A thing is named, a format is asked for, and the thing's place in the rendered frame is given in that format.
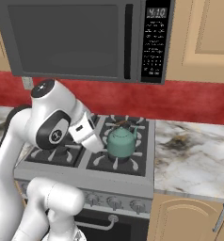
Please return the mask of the grey microwave oven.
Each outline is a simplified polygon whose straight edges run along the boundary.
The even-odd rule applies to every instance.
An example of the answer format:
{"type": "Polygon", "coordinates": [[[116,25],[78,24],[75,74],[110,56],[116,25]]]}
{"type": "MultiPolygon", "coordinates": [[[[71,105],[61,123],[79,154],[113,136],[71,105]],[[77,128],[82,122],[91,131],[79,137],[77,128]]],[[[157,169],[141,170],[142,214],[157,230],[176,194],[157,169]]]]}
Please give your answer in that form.
{"type": "Polygon", "coordinates": [[[14,75],[164,84],[175,0],[0,0],[14,75]],[[133,4],[131,77],[124,78],[125,6],[133,4]]]}

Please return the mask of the grey wall socket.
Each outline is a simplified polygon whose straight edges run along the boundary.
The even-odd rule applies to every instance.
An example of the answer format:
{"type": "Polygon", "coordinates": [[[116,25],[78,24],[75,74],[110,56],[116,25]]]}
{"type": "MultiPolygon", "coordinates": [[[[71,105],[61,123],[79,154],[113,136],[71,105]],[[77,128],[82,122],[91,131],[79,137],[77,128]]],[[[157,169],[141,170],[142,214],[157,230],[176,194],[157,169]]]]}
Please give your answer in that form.
{"type": "Polygon", "coordinates": [[[22,81],[23,81],[23,85],[24,85],[24,89],[26,90],[31,90],[34,87],[33,84],[33,78],[32,77],[22,77],[22,81]]]}

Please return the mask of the beige wall cupboard door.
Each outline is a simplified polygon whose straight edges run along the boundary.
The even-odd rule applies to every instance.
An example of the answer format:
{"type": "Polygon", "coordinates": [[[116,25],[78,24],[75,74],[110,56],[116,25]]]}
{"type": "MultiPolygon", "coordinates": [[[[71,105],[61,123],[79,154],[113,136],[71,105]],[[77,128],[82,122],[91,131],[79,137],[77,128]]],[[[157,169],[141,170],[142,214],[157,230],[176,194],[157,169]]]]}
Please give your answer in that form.
{"type": "Polygon", "coordinates": [[[224,0],[175,0],[167,79],[224,83],[224,0]]]}

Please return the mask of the grey stove knob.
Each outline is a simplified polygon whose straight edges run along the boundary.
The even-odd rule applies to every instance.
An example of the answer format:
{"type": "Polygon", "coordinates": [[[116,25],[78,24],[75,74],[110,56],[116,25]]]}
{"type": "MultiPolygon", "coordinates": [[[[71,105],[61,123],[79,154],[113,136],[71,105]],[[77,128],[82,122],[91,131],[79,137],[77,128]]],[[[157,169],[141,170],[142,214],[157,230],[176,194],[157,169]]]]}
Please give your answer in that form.
{"type": "Polygon", "coordinates": [[[145,204],[140,200],[131,201],[130,206],[138,215],[144,213],[146,209],[145,204]]]}
{"type": "Polygon", "coordinates": [[[90,206],[96,205],[99,202],[99,197],[96,194],[88,194],[87,200],[90,206]]]}
{"type": "Polygon", "coordinates": [[[109,197],[107,199],[107,204],[116,211],[121,208],[121,201],[117,197],[109,197]]]}

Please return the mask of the teal kettle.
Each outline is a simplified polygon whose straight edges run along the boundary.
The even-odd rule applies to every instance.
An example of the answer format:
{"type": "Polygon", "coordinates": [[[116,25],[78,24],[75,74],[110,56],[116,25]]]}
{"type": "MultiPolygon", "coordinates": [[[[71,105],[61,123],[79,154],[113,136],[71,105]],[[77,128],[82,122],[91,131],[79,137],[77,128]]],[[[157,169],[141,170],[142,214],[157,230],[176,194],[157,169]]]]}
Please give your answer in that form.
{"type": "Polygon", "coordinates": [[[109,154],[124,158],[131,156],[136,149],[137,128],[134,132],[119,127],[112,131],[107,138],[107,151],[109,154]]]}

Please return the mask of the grey gas stove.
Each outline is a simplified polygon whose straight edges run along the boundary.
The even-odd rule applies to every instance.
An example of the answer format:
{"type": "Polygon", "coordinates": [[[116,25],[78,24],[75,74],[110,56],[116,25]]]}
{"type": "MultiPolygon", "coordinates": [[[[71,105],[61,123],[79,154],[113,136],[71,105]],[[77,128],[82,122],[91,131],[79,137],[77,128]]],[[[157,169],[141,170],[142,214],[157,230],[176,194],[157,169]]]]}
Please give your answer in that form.
{"type": "Polygon", "coordinates": [[[86,197],[84,209],[110,213],[108,227],[76,222],[78,226],[108,231],[119,221],[117,214],[148,218],[150,222],[155,121],[114,115],[97,115],[93,119],[103,141],[107,141],[109,133],[116,127],[123,126],[131,132],[137,128],[134,153],[124,158],[115,157],[107,150],[92,153],[67,136],[55,150],[34,148],[25,155],[15,169],[20,188],[26,191],[28,182],[38,176],[51,178],[83,190],[86,197]],[[90,206],[88,194],[96,194],[99,202],[90,206]],[[117,197],[121,208],[114,211],[107,204],[109,197],[117,197]],[[130,202],[135,200],[145,204],[144,213],[138,215],[131,208],[130,202]]]}

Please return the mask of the black oven door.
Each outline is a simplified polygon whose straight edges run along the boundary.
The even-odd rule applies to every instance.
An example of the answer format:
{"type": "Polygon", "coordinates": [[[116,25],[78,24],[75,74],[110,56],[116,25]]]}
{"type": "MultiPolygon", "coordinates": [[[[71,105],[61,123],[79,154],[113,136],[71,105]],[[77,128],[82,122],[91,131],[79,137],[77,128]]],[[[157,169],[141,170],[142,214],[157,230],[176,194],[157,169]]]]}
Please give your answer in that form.
{"type": "MultiPolygon", "coordinates": [[[[84,209],[74,219],[90,225],[108,227],[110,213],[84,209]]],[[[119,221],[108,231],[78,226],[87,241],[147,241],[149,219],[117,214],[119,221]]]]}

